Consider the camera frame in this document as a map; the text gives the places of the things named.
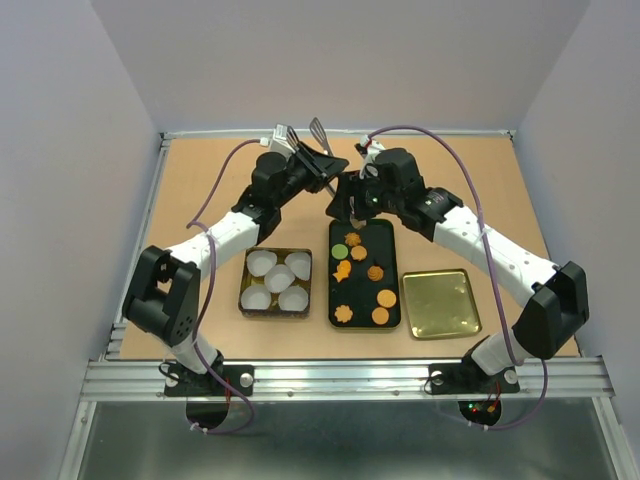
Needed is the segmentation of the metal tongs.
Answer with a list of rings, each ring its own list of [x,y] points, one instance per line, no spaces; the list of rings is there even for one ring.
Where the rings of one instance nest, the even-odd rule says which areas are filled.
[[[310,121],[309,132],[321,148],[320,152],[304,143],[290,125],[285,127],[285,138],[296,157],[312,175],[311,192],[318,193],[320,188],[323,188],[329,193],[331,200],[334,200],[337,190],[332,185],[332,181],[337,179],[339,174],[337,170],[339,160],[333,155],[326,129],[318,117],[313,117]]]

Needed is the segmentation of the orange swirl cookie top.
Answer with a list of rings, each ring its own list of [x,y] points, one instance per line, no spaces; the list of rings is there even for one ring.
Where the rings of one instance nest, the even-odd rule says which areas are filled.
[[[355,247],[361,244],[361,237],[355,232],[349,232],[344,237],[344,242],[350,247]]]

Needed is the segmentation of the orange flower cookie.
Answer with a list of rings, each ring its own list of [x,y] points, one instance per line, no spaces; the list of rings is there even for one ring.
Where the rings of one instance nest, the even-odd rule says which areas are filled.
[[[350,254],[353,260],[360,262],[367,258],[368,252],[364,246],[356,245],[351,248]]]
[[[344,324],[352,320],[354,312],[348,305],[339,305],[334,312],[335,319],[338,323]]]

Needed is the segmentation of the green round cookie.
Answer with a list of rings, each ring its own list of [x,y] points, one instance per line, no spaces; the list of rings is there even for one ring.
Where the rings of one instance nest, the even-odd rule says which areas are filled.
[[[349,255],[349,248],[344,244],[335,244],[331,248],[331,256],[336,260],[346,259]]]

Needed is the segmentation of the orange fish cookie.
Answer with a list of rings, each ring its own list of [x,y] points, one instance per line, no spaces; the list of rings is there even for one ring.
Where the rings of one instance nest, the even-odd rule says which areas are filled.
[[[352,271],[351,262],[344,259],[338,263],[336,267],[336,271],[332,274],[332,276],[335,278],[335,280],[338,283],[340,283],[343,280],[346,280],[350,276],[351,271]]]

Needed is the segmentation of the orange flower cookie bottom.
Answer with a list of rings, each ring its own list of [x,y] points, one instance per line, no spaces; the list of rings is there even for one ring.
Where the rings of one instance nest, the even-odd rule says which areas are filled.
[[[334,312],[335,319],[338,323],[344,324],[352,320],[354,312],[348,305],[339,305]]]

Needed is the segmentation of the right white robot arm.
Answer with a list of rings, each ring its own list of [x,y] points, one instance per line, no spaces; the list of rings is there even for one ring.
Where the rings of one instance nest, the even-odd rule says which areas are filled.
[[[482,270],[521,306],[512,326],[463,357],[457,375],[472,390],[528,358],[553,358],[589,318],[587,278],[579,265],[559,266],[534,255],[490,228],[479,209],[444,188],[426,186],[415,157],[403,148],[383,150],[362,170],[339,174],[326,213],[340,221],[395,215],[407,229]]]

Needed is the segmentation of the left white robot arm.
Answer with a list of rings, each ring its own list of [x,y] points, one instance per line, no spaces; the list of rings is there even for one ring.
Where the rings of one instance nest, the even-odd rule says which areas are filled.
[[[284,205],[303,191],[323,190],[348,164],[304,143],[287,153],[269,149],[257,158],[249,186],[221,220],[207,227],[194,217],[188,225],[199,228],[197,235],[140,254],[122,315],[165,345],[199,393],[215,392],[223,373],[215,364],[221,352],[199,332],[212,297],[200,292],[202,279],[213,280],[218,267],[259,245],[279,225]]]

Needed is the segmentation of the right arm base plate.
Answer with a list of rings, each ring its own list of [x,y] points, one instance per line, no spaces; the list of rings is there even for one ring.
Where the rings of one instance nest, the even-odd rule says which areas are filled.
[[[513,368],[489,376],[479,367],[460,362],[430,365],[428,386],[432,395],[512,394],[520,391]]]

